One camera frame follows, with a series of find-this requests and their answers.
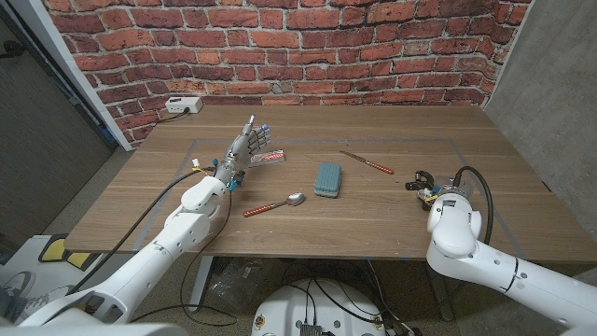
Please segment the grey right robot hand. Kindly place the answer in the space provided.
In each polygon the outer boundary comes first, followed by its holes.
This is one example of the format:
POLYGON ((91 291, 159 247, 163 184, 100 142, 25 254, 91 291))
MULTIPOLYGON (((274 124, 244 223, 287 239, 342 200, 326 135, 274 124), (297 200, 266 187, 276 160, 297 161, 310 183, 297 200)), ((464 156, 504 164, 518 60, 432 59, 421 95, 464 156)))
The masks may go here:
POLYGON ((463 197, 469 198, 473 193, 473 188, 464 180, 462 180, 458 186, 454 186, 452 176, 439 175, 434 178, 434 187, 432 192, 437 195, 455 192, 463 197))

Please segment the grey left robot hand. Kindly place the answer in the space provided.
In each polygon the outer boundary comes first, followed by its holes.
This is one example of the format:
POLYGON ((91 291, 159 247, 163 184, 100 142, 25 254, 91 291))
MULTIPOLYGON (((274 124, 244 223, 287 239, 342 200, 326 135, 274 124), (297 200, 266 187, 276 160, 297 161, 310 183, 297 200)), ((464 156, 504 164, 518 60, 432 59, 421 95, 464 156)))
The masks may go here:
POLYGON ((225 152, 222 162, 215 169, 215 178, 227 184, 243 171, 250 159, 271 142, 271 131, 267 124, 254 126, 255 116, 251 115, 241 133, 225 152))

